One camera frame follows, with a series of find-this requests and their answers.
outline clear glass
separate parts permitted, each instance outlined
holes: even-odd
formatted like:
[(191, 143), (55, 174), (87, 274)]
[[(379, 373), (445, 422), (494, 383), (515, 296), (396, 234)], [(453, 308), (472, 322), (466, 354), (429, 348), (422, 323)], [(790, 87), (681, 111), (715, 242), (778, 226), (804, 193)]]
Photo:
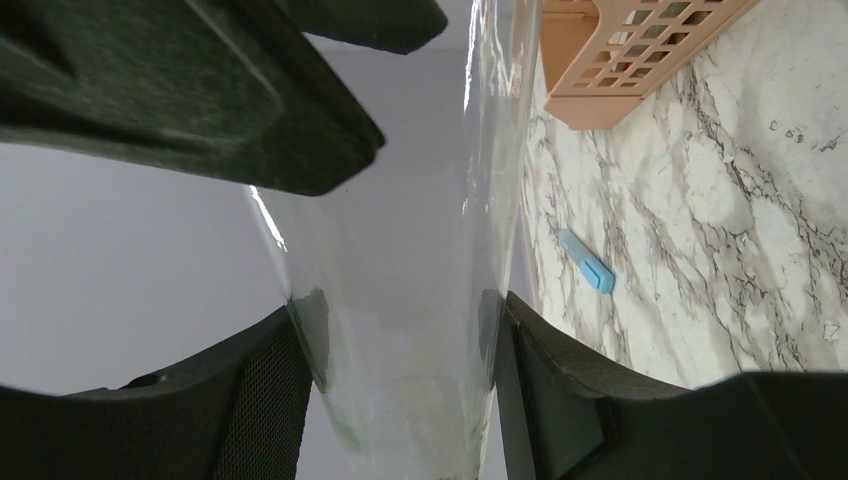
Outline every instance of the clear glass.
[(381, 155), (319, 198), (247, 187), (357, 478), (479, 477), (540, 4), (474, 1), (455, 158)]

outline black mesh fabric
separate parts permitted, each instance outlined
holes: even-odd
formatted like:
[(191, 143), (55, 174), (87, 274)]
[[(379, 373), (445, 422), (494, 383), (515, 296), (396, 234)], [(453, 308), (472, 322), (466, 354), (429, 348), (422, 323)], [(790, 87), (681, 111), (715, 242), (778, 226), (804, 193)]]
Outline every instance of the black mesh fabric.
[(292, 328), (278, 330), (246, 365), (216, 480), (294, 480), (311, 377)]

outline black padded panel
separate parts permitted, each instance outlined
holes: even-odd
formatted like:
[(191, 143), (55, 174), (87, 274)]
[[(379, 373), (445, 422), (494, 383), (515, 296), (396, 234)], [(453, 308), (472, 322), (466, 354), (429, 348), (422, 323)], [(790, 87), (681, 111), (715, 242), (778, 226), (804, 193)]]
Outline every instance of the black padded panel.
[(280, 309), (119, 390), (0, 388), (0, 478), (294, 480), (311, 380)]
[(501, 328), (496, 372), (510, 480), (848, 472), (846, 374), (743, 373), (687, 391), (615, 365), (512, 293)]
[(423, 47), (448, 24), (435, 0), (277, 0), (277, 3), (301, 31), (401, 54)]
[(384, 143), (273, 0), (4, 0), (0, 141), (303, 195)]

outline marble countertop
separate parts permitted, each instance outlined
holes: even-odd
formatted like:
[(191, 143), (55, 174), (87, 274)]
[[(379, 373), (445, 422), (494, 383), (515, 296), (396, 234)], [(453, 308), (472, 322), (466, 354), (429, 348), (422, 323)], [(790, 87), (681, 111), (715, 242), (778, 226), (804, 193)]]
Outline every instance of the marble countertop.
[(845, 25), (846, 0), (763, 0), (610, 131), (545, 113), (539, 67), (523, 203), (540, 313), (686, 387), (848, 366)]

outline blue plastic object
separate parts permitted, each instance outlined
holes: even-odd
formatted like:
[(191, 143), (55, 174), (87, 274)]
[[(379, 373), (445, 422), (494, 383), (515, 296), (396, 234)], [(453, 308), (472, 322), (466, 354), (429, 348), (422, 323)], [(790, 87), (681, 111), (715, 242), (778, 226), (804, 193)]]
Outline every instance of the blue plastic object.
[(589, 281), (592, 288), (603, 294), (612, 292), (615, 286), (615, 275), (583, 245), (583, 242), (571, 230), (559, 232), (559, 245), (577, 264), (580, 273)]

